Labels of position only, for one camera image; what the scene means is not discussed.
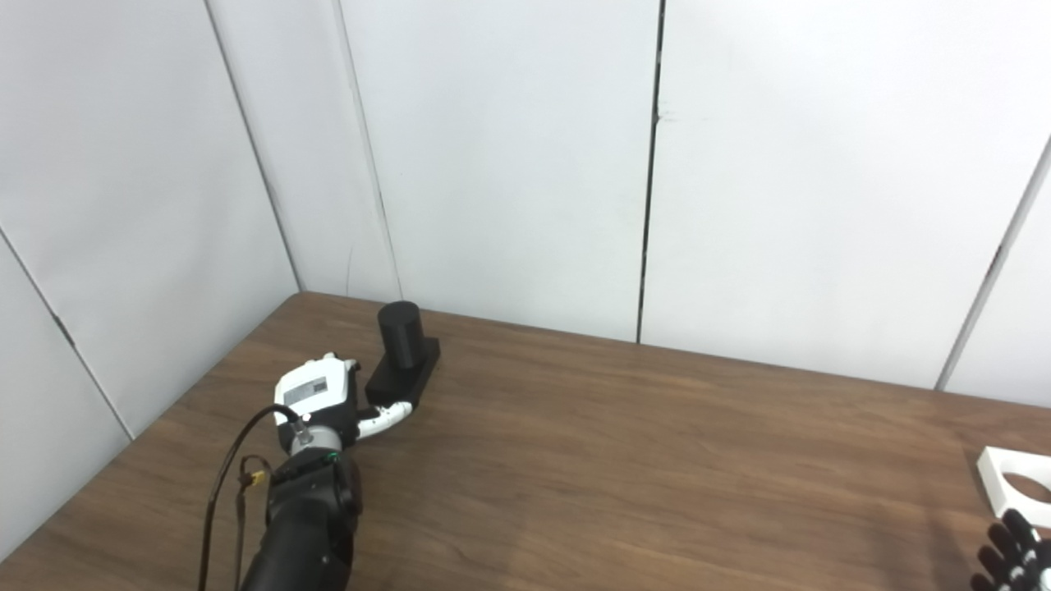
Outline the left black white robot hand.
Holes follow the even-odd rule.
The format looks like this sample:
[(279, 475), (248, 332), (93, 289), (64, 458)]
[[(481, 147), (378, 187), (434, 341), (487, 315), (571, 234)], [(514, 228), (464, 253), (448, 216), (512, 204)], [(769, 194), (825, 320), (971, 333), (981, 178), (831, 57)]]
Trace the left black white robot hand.
[(275, 413), (279, 445), (287, 456), (308, 448), (344, 451), (360, 440), (375, 437), (397, 426), (415, 410), (409, 401), (371, 403), (357, 407), (357, 360), (333, 352), (307, 360), (279, 379), (274, 403), (296, 412), (298, 420)]

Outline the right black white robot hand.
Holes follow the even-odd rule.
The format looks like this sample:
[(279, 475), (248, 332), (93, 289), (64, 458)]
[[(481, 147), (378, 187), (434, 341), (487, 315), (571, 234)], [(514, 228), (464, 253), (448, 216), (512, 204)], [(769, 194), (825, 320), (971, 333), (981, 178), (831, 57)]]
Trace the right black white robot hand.
[(972, 590), (1049, 590), (1050, 539), (1017, 509), (1008, 509), (987, 530), (980, 547), (983, 571), (970, 577)]

